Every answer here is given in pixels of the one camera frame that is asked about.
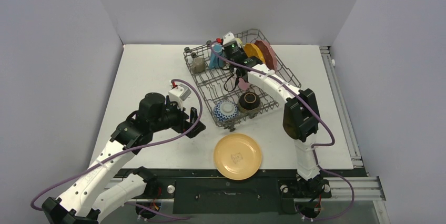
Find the pink polka dot plate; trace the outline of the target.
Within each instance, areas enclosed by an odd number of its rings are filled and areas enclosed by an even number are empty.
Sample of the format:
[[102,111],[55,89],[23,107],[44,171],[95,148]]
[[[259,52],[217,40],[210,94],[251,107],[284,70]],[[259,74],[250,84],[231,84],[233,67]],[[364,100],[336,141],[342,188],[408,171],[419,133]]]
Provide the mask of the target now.
[[274,71],[277,71],[278,63],[277,63],[277,55],[275,51],[272,49],[271,45],[266,40],[256,40],[254,44],[260,49],[262,52],[264,63],[266,66]]

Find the light pink bottom plate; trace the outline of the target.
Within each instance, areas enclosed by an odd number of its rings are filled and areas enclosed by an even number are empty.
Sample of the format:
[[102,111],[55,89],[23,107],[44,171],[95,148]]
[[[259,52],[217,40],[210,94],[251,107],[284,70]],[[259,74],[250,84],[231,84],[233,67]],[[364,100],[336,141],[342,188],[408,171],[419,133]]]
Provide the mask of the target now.
[[243,91],[247,91],[250,88],[250,84],[248,82],[244,81],[244,79],[238,78],[237,81],[238,81],[237,86],[239,87],[239,89],[241,89]]

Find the orange patterned small bowl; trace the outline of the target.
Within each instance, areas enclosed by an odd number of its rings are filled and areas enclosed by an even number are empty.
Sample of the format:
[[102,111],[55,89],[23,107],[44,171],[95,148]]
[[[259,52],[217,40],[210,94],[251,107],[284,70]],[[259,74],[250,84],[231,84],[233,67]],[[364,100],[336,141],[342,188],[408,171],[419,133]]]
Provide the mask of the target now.
[[237,105],[230,100],[221,100],[213,108],[214,116],[218,122],[234,119],[239,114]]

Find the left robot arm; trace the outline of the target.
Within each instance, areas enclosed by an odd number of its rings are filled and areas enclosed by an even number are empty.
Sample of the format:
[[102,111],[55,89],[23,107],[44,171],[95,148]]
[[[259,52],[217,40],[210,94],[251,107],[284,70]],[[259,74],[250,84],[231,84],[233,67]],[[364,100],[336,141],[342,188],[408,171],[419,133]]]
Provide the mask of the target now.
[[142,195],[152,197],[157,190],[155,176],[144,167],[133,171],[119,184],[105,186],[132,160],[141,149],[152,146],[156,132],[173,129],[179,137],[194,138],[205,125],[200,122],[201,110],[190,109],[187,115],[180,105],[181,97],[148,93],[116,130],[94,163],[75,183],[58,197],[49,197],[42,210],[49,223],[101,223],[127,201]]

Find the yellow plate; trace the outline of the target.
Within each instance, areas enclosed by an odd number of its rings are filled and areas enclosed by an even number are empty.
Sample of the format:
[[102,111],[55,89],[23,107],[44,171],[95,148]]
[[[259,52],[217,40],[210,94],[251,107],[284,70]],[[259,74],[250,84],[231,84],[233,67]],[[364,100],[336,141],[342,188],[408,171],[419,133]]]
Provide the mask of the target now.
[[254,56],[254,57],[258,58],[259,60],[261,60],[263,64],[266,63],[263,53],[257,45],[252,44],[252,43],[246,43],[244,45],[244,51],[248,57]]

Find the dark brown glazed bowl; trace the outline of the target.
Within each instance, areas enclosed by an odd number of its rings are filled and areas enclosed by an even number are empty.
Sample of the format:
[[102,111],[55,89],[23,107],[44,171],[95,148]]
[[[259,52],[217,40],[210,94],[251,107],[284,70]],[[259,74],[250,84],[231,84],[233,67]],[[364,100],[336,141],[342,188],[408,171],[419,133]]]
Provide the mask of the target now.
[[238,99],[238,108],[242,113],[247,113],[260,106],[260,97],[251,91],[243,93]]

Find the small grey cup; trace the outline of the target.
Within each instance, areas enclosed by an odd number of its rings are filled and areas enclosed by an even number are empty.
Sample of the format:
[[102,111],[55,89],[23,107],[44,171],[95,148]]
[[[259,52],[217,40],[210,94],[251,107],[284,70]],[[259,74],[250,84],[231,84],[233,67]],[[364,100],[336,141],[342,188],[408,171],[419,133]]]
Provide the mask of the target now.
[[205,60],[202,57],[193,58],[191,70],[194,74],[202,73],[203,71],[205,71],[206,70]]

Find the beige bear print plate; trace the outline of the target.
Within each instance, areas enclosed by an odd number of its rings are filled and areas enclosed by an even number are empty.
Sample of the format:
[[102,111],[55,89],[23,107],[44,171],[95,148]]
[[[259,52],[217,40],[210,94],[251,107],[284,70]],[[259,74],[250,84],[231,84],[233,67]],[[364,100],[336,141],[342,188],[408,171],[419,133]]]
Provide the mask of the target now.
[[213,161],[216,169],[231,180],[245,180],[260,168],[262,153],[257,142],[251,137],[234,133],[217,142]]

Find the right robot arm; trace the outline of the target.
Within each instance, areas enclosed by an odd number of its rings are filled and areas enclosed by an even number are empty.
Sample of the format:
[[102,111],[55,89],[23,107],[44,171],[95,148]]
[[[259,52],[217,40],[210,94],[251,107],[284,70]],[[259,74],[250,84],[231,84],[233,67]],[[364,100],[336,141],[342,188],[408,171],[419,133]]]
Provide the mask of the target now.
[[229,63],[237,77],[258,87],[264,93],[283,105],[282,127],[295,141],[297,154],[297,190],[303,196],[320,196],[329,193],[330,187],[324,181],[322,168],[316,154],[318,143],[310,139],[319,126],[328,126],[321,120],[315,93],[302,90],[285,81],[277,74],[276,53],[266,43],[264,50],[252,54],[248,46],[241,46],[237,40],[222,43],[221,59]]

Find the blue handled white mug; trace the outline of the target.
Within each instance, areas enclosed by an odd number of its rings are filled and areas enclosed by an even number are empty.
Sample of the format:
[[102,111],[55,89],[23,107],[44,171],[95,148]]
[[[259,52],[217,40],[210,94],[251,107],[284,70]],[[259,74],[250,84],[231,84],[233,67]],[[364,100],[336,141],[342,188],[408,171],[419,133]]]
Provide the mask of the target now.
[[218,43],[212,45],[212,51],[209,62],[209,69],[223,68],[225,61],[221,60],[219,56],[224,57],[224,50]]

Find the grey wire dish rack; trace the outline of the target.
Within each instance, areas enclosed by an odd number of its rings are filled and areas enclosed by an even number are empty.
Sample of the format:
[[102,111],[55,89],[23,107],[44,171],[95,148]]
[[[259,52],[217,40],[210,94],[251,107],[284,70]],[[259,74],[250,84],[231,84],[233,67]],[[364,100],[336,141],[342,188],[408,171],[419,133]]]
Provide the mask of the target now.
[[234,131],[241,120],[284,104],[302,130],[307,109],[300,100],[309,96],[260,30],[229,32],[204,45],[186,47],[184,58],[218,127]]

